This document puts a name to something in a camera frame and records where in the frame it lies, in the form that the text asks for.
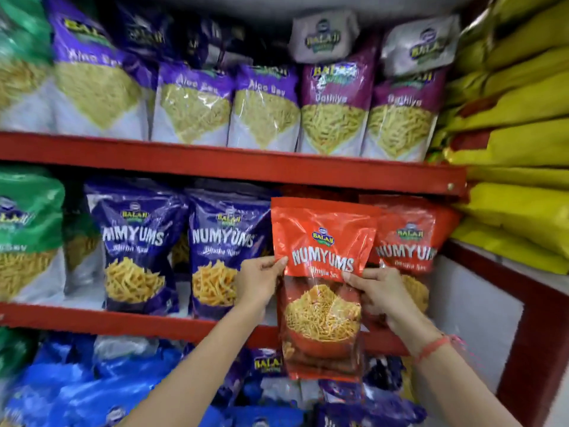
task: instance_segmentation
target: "forearm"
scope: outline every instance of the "forearm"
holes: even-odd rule
[[[196,427],[261,316],[257,307],[234,307],[121,427]]]
[[[426,318],[413,322],[405,327],[402,338],[417,356],[442,333]],[[422,359],[418,371],[452,427],[521,427],[450,344]]]

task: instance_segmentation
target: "shelf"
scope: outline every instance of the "shelf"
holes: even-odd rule
[[[466,169],[288,152],[0,133],[0,160],[459,196]]]
[[[100,310],[0,303],[0,326],[38,330],[138,335],[199,343],[215,322],[190,318],[145,316]],[[387,329],[363,332],[366,351],[373,355],[407,355],[403,343]],[[278,348],[276,326],[259,325],[249,337],[250,348]]]

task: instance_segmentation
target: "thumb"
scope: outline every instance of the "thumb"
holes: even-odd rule
[[[271,271],[275,277],[278,277],[279,275],[282,275],[283,272],[285,272],[286,264],[288,264],[288,256],[282,257],[275,263],[275,265],[273,265]]]
[[[350,285],[351,287],[355,287],[356,289],[359,289],[360,291],[365,292],[366,289],[369,287],[369,280],[358,277],[355,274],[348,273],[346,271],[342,271],[342,277],[344,278],[344,281],[348,285]]]

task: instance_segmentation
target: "hand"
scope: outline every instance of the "hand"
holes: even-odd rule
[[[396,268],[366,268],[362,276],[342,273],[346,283],[364,292],[364,310],[373,315],[385,313],[389,327],[412,355],[440,337],[441,332],[421,313],[407,292]]]
[[[274,256],[246,259],[241,263],[241,271],[235,276],[237,299],[235,305],[249,308],[265,308],[276,290],[276,280],[285,271],[288,257],[275,263]]]

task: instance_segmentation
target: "person's left arm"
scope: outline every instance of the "person's left arm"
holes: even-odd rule
[[[286,258],[248,259],[236,276],[235,307],[120,423],[120,427],[197,427],[229,367],[263,320]]]

